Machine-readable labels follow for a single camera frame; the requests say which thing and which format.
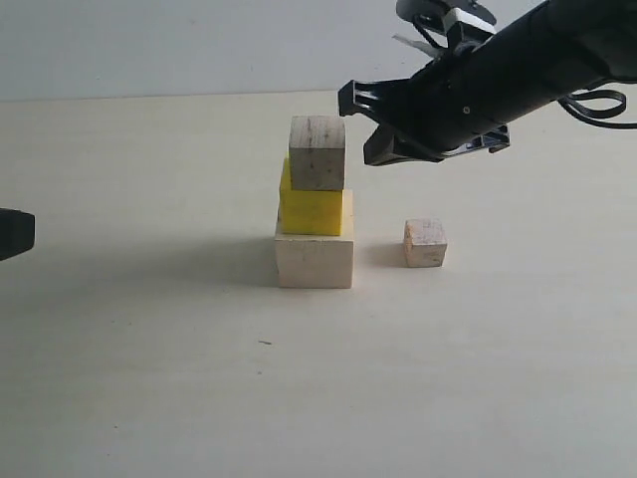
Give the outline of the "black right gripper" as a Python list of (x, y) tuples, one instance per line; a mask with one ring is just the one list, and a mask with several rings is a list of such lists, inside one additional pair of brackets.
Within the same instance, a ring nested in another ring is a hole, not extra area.
[(377, 128), (363, 146), (368, 166), (403, 162), (438, 163), (485, 149), (511, 145), (508, 126), (486, 119), (466, 98), (462, 68), (472, 51), (445, 52), (409, 78), (351, 80), (337, 93), (338, 114), (363, 115)]

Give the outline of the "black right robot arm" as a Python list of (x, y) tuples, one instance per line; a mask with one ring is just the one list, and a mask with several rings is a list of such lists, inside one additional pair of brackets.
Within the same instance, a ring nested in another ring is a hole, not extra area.
[(338, 111), (376, 123), (363, 148), (372, 166), (440, 162), (510, 143), (510, 122), (551, 103), (597, 127), (613, 111), (583, 102), (613, 99), (612, 83), (636, 80), (632, 1), (545, 1), (504, 29), (476, 1), (400, 1), (397, 15), (419, 33), (429, 63), (398, 80), (351, 81)]

